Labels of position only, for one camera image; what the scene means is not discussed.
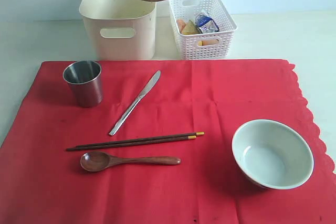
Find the white perforated plastic basket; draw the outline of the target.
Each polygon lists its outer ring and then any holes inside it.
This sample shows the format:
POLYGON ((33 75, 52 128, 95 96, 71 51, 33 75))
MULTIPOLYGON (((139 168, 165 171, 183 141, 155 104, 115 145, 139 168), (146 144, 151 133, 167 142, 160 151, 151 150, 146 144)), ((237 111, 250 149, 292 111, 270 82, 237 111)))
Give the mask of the white perforated plastic basket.
POLYGON ((222 0, 169 0, 170 20, 173 28, 174 39, 184 60, 217 59, 227 56, 237 25, 224 6, 222 0), (219 26, 219 32, 196 35, 182 35, 179 32, 176 20, 182 19, 186 23, 202 10, 209 13, 210 17, 219 26), (216 45, 198 46, 202 40, 218 39, 216 45))

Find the pale green ceramic bowl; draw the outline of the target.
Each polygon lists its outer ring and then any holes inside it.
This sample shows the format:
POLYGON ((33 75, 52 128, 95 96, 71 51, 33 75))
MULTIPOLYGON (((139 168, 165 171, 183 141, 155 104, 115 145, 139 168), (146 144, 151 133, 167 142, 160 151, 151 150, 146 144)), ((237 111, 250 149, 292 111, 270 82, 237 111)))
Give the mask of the pale green ceramic bowl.
POLYGON ((294 189, 311 177, 312 151, 289 126, 257 119, 241 125, 232 138, 233 157, 253 183, 269 189, 294 189))

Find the stainless steel table knife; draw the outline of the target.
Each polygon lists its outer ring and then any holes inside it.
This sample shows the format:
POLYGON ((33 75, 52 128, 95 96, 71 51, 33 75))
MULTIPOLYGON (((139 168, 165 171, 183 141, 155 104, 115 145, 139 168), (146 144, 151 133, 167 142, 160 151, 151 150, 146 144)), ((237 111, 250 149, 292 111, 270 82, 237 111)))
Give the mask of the stainless steel table knife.
POLYGON ((119 120, 115 123, 112 130, 109 132, 110 136, 114 136, 116 132, 119 130, 119 128, 122 126, 122 124, 125 122, 125 120, 128 118, 128 116, 131 114, 131 112, 134 110, 134 108, 137 106, 137 104, 152 90, 152 88, 156 85, 159 78, 161 76, 161 71, 158 70, 151 79, 147 82, 145 87, 142 89, 142 91, 139 93, 139 95, 135 98, 135 100, 131 103, 131 105, 126 109, 126 111, 122 114, 122 116, 119 118, 119 120))

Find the orange fried chicken piece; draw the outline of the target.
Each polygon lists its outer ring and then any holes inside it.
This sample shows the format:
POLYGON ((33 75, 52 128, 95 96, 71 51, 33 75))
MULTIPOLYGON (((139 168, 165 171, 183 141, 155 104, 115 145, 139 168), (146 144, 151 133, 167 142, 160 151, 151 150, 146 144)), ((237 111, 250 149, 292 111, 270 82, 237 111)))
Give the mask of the orange fried chicken piece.
POLYGON ((186 23, 185 23, 185 21, 182 20, 182 19, 177 19, 177 20, 176 20, 176 23, 177 23, 177 26, 178 26, 178 30, 179 30, 179 32, 181 33, 182 30, 184 29, 184 27, 186 26, 186 23))

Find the yellow cheese wedge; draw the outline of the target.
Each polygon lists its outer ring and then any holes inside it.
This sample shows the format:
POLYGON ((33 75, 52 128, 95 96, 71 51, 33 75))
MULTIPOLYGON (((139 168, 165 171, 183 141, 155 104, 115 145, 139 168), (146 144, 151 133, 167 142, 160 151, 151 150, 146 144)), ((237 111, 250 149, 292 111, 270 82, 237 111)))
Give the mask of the yellow cheese wedge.
POLYGON ((182 35, 196 35, 198 33, 199 33, 198 29, 196 28, 195 24, 191 20, 189 20, 186 23, 186 25, 181 31, 182 35))

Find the dark wooden spoon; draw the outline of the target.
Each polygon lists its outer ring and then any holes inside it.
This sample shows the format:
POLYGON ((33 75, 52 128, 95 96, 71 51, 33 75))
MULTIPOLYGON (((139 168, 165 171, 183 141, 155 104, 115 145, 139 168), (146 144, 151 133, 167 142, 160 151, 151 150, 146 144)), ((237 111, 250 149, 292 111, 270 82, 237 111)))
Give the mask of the dark wooden spoon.
POLYGON ((105 152, 87 152, 81 156, 80 166, 88 172, 100 172, 112 166, 122 164, 155 164, 155 165, 179 165, 181 159, 178 157, 137 157, 121 158, 105 152))

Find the cream plastic storage bin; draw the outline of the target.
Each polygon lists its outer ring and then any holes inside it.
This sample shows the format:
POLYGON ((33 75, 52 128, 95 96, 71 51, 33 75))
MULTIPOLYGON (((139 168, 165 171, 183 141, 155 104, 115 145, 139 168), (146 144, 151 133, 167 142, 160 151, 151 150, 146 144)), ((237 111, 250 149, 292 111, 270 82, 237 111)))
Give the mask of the cream plastic storage bin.
POLYGON ((82 0, 79 13, 100 60, 150 60, 154 56, 155 2, 82 0))

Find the stainless steel cup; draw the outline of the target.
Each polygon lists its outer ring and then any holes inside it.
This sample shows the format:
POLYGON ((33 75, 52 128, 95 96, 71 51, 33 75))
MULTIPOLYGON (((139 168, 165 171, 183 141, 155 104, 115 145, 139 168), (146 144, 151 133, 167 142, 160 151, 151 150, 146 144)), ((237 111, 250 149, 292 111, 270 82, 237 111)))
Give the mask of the stainless steel cup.
POLYGON ((68 83, 79 106, 91 108, 103 100, 102 68, 96 61, 77 61, 68 65, 62 77, 68 83))

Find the blue white milk carton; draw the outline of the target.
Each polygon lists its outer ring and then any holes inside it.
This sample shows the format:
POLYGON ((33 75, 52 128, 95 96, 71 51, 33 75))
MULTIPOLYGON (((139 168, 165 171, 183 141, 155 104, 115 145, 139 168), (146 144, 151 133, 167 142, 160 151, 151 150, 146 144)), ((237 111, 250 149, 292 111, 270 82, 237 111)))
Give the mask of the blue white milk carton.
POLYGON ((202 10, 195 17, 195 25, 201 34, 219 32, 219 26, 210 17, 209 13, 202 10))

